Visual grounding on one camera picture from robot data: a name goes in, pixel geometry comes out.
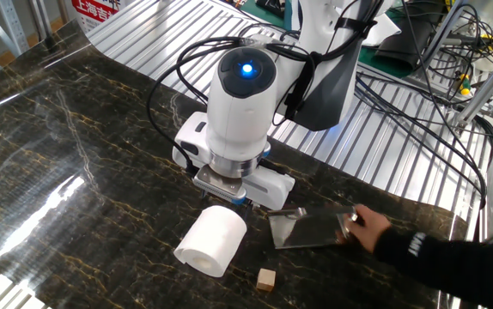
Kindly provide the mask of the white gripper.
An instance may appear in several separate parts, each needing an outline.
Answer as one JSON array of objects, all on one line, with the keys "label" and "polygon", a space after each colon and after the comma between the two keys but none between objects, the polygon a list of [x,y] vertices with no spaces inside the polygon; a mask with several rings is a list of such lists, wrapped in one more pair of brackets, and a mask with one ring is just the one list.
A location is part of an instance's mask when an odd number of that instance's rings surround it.
[{"label": "white gripper", "polygon": [[242,169],[246,175],[230,178],[217,173],[211,166],[211,152],[207,143],[208,119],[204,112],[193,113],[182,125],[174,140],[185,150],[181,153],[173,149],[173,160],[186,168],[191,161],[197,171],[192,174],[192,181],[201,189],[201,199],[208,193],[234,204],[249,200],[246,209],[253,210],[254,204],[271,210],[280,210],[295,185],[295,179],[286,173],[279,173],[269,167],[265,157],[271,150],[266,144],[264,152],[256,163],[248,162]]}]

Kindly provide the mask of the person's bare hand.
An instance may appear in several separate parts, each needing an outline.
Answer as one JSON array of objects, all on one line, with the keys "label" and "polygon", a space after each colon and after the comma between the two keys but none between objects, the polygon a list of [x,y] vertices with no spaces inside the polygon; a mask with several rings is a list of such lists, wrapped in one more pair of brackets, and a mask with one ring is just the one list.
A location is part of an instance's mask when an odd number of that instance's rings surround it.
[{"label": "person's bare hand", "polygon": [[373,253],[380,236],[392,226],[391,222],[382,214],[377,213],[363,204],[354,207],[357,218],[363,224],[352,219],[352,214],[344,214],[343,220],[347,231],[355,236],[363,248]]}]

